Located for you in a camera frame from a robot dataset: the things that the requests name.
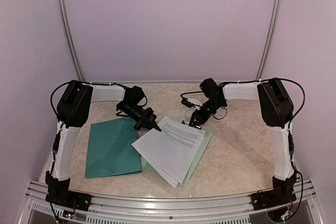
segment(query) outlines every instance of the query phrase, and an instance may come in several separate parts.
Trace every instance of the beige table surface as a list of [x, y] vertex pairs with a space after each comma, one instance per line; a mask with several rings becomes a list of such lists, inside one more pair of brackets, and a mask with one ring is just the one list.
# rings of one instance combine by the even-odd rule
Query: beige table surface
[[[199, 90], [198, 84], [137, 84], [148, 97], [157, 117], [170, 116], [189, 120], [194, 109], [181, 104], [180, 94]], [[202, 94], [193, 95], [206, 101]], [[86, 156], [91, 123], [117, 118], [116, 102], [97, 102], [90, 108], [89, 119], [75, 142], [70, 164], [70, 189], [115, 196], [146, 198], [211, 197], [247, 193], [271, 188], [274, 149], [269, 131], [261, 118], [259, 102], [228, 101], [227, 116], [221, 121], [210, 118], [203, 129], [214, 135], [186, 187], [170, 186], [158, 174], [85, 178]], [[218, 117], [225, 111], [219, 110]], [[44, 181], [46, 162], [40, 180]]]

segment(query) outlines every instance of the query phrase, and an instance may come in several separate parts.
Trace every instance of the wall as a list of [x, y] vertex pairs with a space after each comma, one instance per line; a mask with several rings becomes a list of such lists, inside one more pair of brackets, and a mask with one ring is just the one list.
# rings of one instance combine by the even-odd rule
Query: wall
[[[282, 0], [264, 77], [298, 81], [307, 104], [294, 120], [295, 159], [311, 178], [327, 223], [336, 218], [336, 1]], [[290, 86], [296, 108], [300, 90]]]
[[0, 223], [14, 223], [52, 146], [52, 90], [75, 78], [56, 0], [0, 0]]
[[255, 78], [273, 0], [66, 0], [92, 81]]

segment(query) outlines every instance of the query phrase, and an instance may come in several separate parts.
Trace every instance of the robotic arm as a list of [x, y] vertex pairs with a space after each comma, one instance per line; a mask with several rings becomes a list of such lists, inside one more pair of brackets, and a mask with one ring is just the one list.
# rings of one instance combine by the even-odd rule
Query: robotic arm
[[134, 128], [140, 130], [157, 129], [156, 115], [151, 108], [138, 103], [146, 98], [141, 88], [120, 84], [90, 84], [70, 81], [57, 105], [57, 134], [53, 144], [53, 163], [46, 173], [48, 195], [46, 200], [60, 206], [87, 211], [90, 205], [89, 194], [69, 191], [69, 167], [73, 145], [80, 128], [86, 123], [91, 103], [119, 101], [118, 116], [128, 116], [136, 121]]
[[[220, 85], [212, 79], [200, 84], [201, 91], [208, 100], [197, 105], [191, 116], [190, 126], [204, 124], [217, 109], [227, 107], [227, 100], [255, 100], [260, 102], [262, 119], [268, 126], [275, 151], [275, 171], [273, 190], [252, 194], [255, 210], [274, 207], [296, 200], [293, 186], [296, 182], [296, 170], [292, 166], [294, 153], [291, 135], [293, 103], [278, 78], [266, 82], [224, 82]], [[194, 99], [182, 97], [182, 104], [191, 108]]]

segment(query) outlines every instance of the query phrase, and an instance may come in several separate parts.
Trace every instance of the green folder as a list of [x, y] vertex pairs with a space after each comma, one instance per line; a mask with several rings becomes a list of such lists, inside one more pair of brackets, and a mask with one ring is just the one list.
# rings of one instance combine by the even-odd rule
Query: green folder
[[100, 178], [141, 172], [138, 139], [131, 118], [91, 124], [85, 178]]
[[[179, 120], [177, 118], [171, 118], [172, 120], [176, 121], [176, 122], [181, 122], [182, 120]], [[187, 183], [189, 182], [189, 179], [191, 178], [191, 176], [193, 175], [198, 163], [200, 162], [205, 149], [207, 148], [210, 139], [212, 138], [213, 133], [212, 132], [208, 132], [206, 131], [205, 135], [204, 135], [204, 139], [202, 141], [202, 143], [200, 144], [200, 147], [198, 149], [198, 151], [196, 152], [196, 155], [193, 159], [193, 162], [191, 163], [189, 170], [183, 180], [183, 182], [180, 184], [178, 183], [178, 186], [180, 187], [185, 187], [187, 185]], [[141, 166], [146, 169], [146, 170], [150, 170], [153, 173], [157, 173], [157, 171], [143, 158], [141, 157]]]

